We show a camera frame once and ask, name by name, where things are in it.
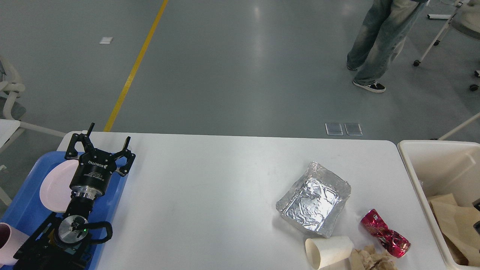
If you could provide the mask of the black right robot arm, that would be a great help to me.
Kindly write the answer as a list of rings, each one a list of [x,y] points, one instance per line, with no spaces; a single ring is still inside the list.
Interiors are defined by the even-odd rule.
[[[480,212],[480,199],[477,199],[476,201],[474,201],[472,203],[473,207],[478,210]],[[476,222],[474,225],[473,225],[475,231],[480,234],[480,221]]]

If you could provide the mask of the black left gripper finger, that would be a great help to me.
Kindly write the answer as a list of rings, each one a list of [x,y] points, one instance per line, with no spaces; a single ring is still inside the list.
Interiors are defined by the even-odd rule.
[[[87,159],[96,160],[98,158],[97,150],[95,149],[93,143],[90,140],[91,132],[93,131],[95,123],[92,122],[89,129],[86,133],[74,133],[70,139],[70,142],[65,151],[65,160],[79,160],[81,155],[79,155],[77,149],[75,148],[77,143],[81,143],[84,149],[84,154],[89,156]]]
[[[114,154],[111,155],[111,158],[112,158],[114,161],[116,161],[116,160],[118,160],[118,159],[121,159],[121,158],[125,158],[125,159],[126,159],[125,165],[123,165],[123,166],[121,166],[121,167],[117,167],[116,170],[115,170],[115,171],[116,171],[120,176],[122,176],[122,177],[126,176],[126,175],[130,172],[131,167],[132,167],[132,165],[133,165],[133,163],[134,163],[134,160],[135,160],[135,158],[136,158],[136,155],[133,154],[133,153],[131,152],[131,150],[128,149],[130,140],[131,140],[131,137],[128,136],[128,137],[126,138],[126,140],[125,140],[123,149],[122,149],[121,151],[116,152],[116,153],[114,153]]]

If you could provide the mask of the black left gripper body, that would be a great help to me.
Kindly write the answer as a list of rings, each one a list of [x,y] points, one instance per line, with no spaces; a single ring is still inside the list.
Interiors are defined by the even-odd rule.
[[[79,156],[79,166],[70,183],[76,197],[99,198],[106,193],[113,172],[117,169],[110,152],[95,150]]]

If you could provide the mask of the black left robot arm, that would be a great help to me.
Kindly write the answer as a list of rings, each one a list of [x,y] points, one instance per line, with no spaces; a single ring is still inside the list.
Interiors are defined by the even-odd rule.
[[[75,166],[66,209],[52,211],[16,251],[14,270],[86,270],[113,237],[111,221],[136,155],[129,136],[115,153],[95,147],[93,128],[74,133],[65,151]]]

